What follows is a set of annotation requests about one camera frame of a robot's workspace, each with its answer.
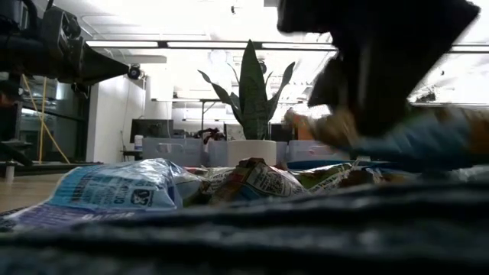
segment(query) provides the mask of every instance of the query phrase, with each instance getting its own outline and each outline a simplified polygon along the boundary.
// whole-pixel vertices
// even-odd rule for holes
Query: yellow cable
[[[47,77],[44,77],[44,86],[43,86],[43,104],[40,109],[40,119],[44,121],[44,100],[46,99],[46,84]],[[40,128],[40,142],[39,142],[39,164],[43,163],[43,140],[44,140],[44,127]]]
[[[34,110],[36,110],[36,113],[37,113],[37,116],[38,118],[40,119],[40,116],[39,116],[39,111],[37,110],[37,106],[36,106],[36,102],[34,102],[34,97],[32,96],[32,92],[31,92],[31,88],[29,87],[29,83],[28,83],[28,80],[27,78],[25,77],[25,75],[22,75],[22,79],[24,80],[24,84],[25,84],[25,88],[26,90],[29,92],[29,96],[31,97],[31,102],[32,102],[32,105],[34,106]],[[60,152],[61,156],[63,156],[64,160],[66,161],[66,163],[70,164],[70,161],[68,160],[68,158],[66,157],[66,155],[62,152],[62,150],[60,149],[60,147],[58,146],[58,143],[54,140],[54,137],[53,135],[49,132],[49,128],[47,127],[47,125],[44,123],[44,120],[40,119],[40,123],[42,125],[42,127],[44,127],[44,129],[46,129],[46,132],[47,132],[47,135],[49,136],[49,138],[53,141],[54,143],[54,146],[56,147],[56,149]]]

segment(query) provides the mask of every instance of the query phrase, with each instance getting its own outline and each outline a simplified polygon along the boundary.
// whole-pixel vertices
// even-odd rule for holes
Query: white wall
[[[122,161],[122,145],[128,150],[131,122],[144,114],[145,91],[126,76],[93,86],[90,95],[87,161]]]

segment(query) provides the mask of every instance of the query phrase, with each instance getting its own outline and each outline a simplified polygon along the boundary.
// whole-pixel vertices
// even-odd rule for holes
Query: desk
[[[143,151],[142,150],[123,150],[122,156],[124,160],[126,157],[134,157],[134,160],[143,160]]]

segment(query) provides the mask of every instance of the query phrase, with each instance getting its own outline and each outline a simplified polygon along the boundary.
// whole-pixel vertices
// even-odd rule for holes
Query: logo on bag
[[[146,189],[136,189],[132,192],[131,203],[135,205],[149,206],[153,198],[153,191]]]

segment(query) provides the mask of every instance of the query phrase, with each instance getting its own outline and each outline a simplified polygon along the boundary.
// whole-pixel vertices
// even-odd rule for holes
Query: snake plant
[[[243,127],[246,139],[263,140],[268,137],[268,122],[274,116],[283,88],[292,78],[294,66],[295,62],[285,69],[280,88],[271,99],[267,98],[266,90],[271,73],[268,75],[267,81],[265,81],[251,40],[248,41],[248,45],[244,50],[239,79],[238,74],[235,72],[239,83],[239,96],[233,92],[229,93],[221,86],[213,83],[204,72],[199,70],[199,73],[202,74],[206,82],[212,85],[221,101],[231,106],[236,120]]]

